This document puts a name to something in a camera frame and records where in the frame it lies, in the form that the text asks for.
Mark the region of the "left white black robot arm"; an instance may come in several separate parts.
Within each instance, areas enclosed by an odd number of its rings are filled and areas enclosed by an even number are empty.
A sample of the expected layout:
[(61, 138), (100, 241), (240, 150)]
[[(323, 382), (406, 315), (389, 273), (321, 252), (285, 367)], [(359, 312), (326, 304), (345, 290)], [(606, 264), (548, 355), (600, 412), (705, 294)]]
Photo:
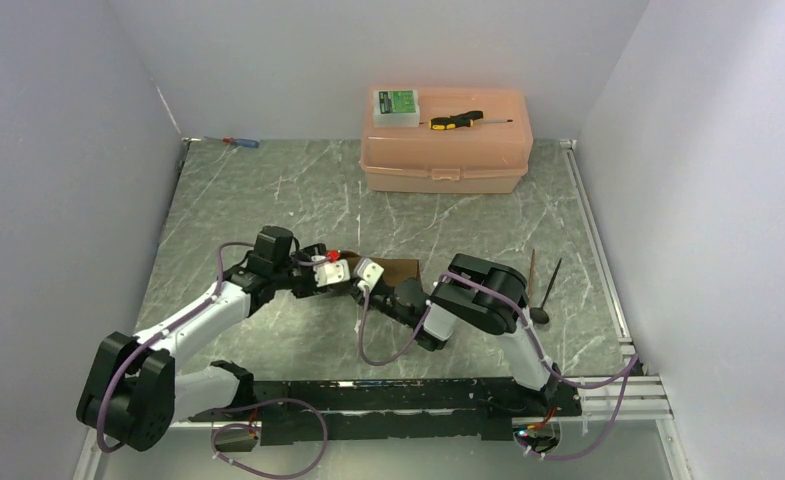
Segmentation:
[(247, 417), (257, 402), (250, 371), (225, 360), (191, 374), (179, 369), (277, 292), (306, 298), (350, 279), (339, 251), (323, 243), (301, 247), (283, 227), (265, 226), (242, 246), (246, 253), (232, 266), (216, 251), (215, 280), (195, 301), (136, 334), (114, 332), (102, 340), (75, 410), (80, 423), (96, 430), (102, 451), (146, 451), (174, 422), (207, 411)]

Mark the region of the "brown cloth napkin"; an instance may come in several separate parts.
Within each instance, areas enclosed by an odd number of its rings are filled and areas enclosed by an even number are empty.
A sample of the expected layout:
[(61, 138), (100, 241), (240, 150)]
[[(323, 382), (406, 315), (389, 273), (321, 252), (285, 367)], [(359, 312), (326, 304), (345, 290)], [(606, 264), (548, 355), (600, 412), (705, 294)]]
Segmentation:
[[(350, 250), (340, 250), (340, 258), (347, 261), (349, 270), (354, 273), (363, 255)], [(383, 258), (370, 256), (370, 259), (384, 269), (383, 281), (391, 287), (396, 287), (407, 279), (414, 278), (421, 281), (420, 262), (418, 259)]]

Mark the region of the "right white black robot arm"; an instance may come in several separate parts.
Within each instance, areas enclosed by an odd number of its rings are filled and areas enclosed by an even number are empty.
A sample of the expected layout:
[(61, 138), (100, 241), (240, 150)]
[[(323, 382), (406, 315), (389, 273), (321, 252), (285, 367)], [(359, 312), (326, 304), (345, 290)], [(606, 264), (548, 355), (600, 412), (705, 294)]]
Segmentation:
[(533, 331), (527, 280), (518, 270), (458, 253), (427, 292), (415, 277), (392, 284), (389, 263), (363, 257), (351, 260), (349, 268), (352, 295), (362, 307), (358, 353), (366, 363), (383, 364), (368, 359), (364, 349), (372, 309), (411, 328), (411, 340), (428, 351), (444, 348), (456, 326), (465, 323), (498, 342), (525, 411), (542, 415), (556, 404), (558, 371)]

